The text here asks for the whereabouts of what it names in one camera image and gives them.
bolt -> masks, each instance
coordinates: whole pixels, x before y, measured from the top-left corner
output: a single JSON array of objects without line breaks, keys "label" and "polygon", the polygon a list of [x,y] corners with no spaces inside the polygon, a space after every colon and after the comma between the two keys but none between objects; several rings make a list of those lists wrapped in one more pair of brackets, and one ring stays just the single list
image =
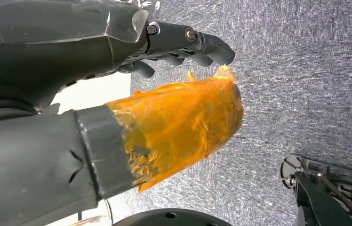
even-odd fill
[{"label": "bolt", "polygon": [[286,182],[290,186],[293,186],[296,183],[296,178],[293,175],[289,175],[289,177],[286,179]]},{"label": "bolt", "polygon": [[157,32],[157,28],[154,25],[147,27],[147,34],[156,34]]},{"label": "bolt", "polygon": [[195,32],[194,32],[193,29],[187,28],[187,29],[186,29],[186,32],[185,32],[185,36],[186,36],[186,39],[187,39],[189,42],[194,42],[194,41],[195,41]]}]

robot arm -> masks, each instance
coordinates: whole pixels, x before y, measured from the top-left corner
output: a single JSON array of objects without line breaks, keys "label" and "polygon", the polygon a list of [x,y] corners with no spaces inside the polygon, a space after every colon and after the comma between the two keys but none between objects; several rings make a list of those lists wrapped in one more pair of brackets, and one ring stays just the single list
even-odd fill
[{"label": "robot arm", "polygon": [[[133,123],[127,124],[128,119],[120,119],[116,113],[120,106],[146,112],[129,103],[135,98],[153,98],[152,93],[61,115],[55,106],[49,107],[57,92],[80,79],[114,72],[151,77],[154,70],[142,59],[179,65],[189,57],[209,66],[213,61],[228,65],[235,57],[216,36],[185,25],[149,24],[146,19],[146,11],[114,0],[0,0],[0,226],[48,224],[182,169],[176,162],[171,169],[146,164],[131,170],[132,157],[146,158],[150,148],[139,145],[136,138],[133,145],[139,148],[133,153],[125,151],[125,129],[134,131]],[[197,135],[189,147],[200,152],[188,154],[183,167],[217,150],[240,126],[240,93],[224,77],[221,74],[219,79],[198,84],[197,89],[210,89],[200,89],[202,95],[194,98],[197,104],[187,105],[191,117],[197,116],[193,119],[201,122],[185,126],[194,128],[191,134]],[[188,87],[195,89],[194,84],[191,81]],[[186,85],[172,87],[179,92]],[[166,91],[168,99],[155,103],[167,104],[169,112],[180,109],[178,100],[185,99],[183,93]],[[211,99],[221,105],[221,114],[199,114],[213,105]],[[134,114],[134,119],[142,122],[147,115],[160,117],[157,113]],[[144,128],[157,126],[146,133],[164,130],[154,123],[157,121],[144,121]],[[230,122],[229,127],[219,126],[225,121]],[[231,129],[208,135],[213,133],[211,128]],[[175,135],[180,132],[171,130],[169,137]],[[176,159],[186,156],[172,154]]]}]

robotic hand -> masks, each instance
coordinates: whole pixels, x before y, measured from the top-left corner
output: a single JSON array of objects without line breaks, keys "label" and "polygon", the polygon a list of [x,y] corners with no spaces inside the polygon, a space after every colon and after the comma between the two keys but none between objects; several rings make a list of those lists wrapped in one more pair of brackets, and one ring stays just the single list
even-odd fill
[{"label": "robotic hand", "polygon": [[114,112],[57,115],[49,106],[61,89],[114,72],[149,78],[143,59],[209,66],[235,57],[216,36],[147,16],[114,0],[0,0],[0,226],[45,225],[139,185]]},{"label": "robotic hand", "polygon": [[230,64],[220,38],[186,25],[146,21],[148,12],[114,0],[0,0],[0,100],[36,113],[80,79],[114,72],[146,78],[142,59],[180,65]]}]

